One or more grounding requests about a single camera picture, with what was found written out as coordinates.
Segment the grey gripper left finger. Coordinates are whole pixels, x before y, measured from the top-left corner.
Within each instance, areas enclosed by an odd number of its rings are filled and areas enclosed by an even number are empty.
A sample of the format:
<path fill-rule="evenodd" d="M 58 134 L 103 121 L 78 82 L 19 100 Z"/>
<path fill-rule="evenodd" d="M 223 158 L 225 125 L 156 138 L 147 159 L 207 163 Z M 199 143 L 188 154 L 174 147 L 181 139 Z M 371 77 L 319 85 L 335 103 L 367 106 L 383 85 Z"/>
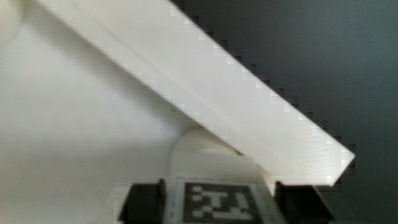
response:
<path fill-rule="evenodd" d="M 163 224 L 165 201 L 163 180 L 119 187 L 104 202 L 95 224 Z"/>

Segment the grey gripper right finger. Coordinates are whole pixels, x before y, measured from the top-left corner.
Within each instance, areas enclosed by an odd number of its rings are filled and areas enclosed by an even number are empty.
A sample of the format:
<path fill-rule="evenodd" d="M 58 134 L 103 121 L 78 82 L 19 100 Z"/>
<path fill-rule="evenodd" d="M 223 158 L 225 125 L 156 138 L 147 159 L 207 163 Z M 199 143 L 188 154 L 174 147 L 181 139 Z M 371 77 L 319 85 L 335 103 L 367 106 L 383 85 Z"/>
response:
<path fill-rule="evenodd" d="M 339 195 L 319 186 L 277 182 L 273 198 L 287 224 L 355 224 Z"/>

